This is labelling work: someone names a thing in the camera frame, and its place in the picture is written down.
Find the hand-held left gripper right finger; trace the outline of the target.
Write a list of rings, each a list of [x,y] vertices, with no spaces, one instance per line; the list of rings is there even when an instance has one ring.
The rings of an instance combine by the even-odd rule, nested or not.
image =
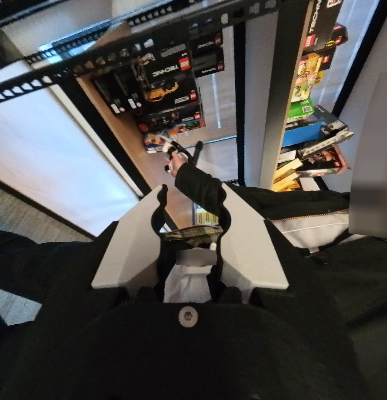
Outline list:
[[[227,225],[217,245],[223,262],[221,281],[237,287],[248,303],[255,288],[286,290],[288,280],[265,225],[265,219],[222,184]]]

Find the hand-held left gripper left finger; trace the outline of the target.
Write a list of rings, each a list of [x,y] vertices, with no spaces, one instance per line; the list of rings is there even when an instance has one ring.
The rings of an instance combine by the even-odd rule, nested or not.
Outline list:
[[[141,287],[158,284],[167,191],[165,184],[157,186],[118,220],[91,282],[93,289],[120,287],[135,298]]]

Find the person's right forearm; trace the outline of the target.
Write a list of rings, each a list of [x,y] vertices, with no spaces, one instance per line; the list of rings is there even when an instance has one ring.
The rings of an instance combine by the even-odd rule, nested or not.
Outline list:
[[[224,198],[219,179],[184,162],[176,172],[175,187],[193,203],[219,217]]]

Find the stack of black lego boxes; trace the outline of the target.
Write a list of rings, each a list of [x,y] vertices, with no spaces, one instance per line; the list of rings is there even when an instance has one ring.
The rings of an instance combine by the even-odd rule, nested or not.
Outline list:
[[[116,116],[131,114],[146,153],[162,151],[164,138],[206,126],[197,79],[225,69],[218,30],[161,50],[149,49],[130,64],[107,67],[91,82]]]

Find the stack of colourful lego boxes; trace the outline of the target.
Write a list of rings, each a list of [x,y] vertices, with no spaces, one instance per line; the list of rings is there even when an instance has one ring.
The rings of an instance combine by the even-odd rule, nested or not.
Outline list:
[[[315,104],[312,88],[330,68],[336,47],[347,41],[347,29],[337,23],[343,1],[312,1],[309,20],[292,75],[289,109],[275,162],[275,192],[299,190],[300,178],[337,175],[350,169],[339,144],[353,136],[348,126],[323,106]]]

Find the person's right hand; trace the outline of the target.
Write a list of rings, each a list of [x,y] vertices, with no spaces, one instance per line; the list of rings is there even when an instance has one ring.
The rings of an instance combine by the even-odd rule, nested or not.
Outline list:
[[[168,160],[168,168],[172,177],[176,177],[179,169],[186,163],[186,159],[179,153],[173,152],[170,160]]]

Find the plaid cloth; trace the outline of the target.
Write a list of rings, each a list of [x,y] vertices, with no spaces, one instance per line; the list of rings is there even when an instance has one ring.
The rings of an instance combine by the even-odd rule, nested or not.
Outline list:
[[[165,232],[161,235],[168,242],[183,241],[193,247],[201,247],[216,243],[222,233],[223,229],[220,226],[197,225]]]

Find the person's black jacket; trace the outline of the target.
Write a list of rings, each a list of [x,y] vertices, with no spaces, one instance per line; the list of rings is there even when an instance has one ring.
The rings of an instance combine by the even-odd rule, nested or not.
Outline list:
[[[92,243],[0,231],[0,289],[41,303],[0,332],[0,399],[387,399],[387,239],[305,254],[274,221],[343,211],[349,194],[231,187],[266,219],[288,290],[214,286],[161,303],[148,284],[89,288],[116,225]]]

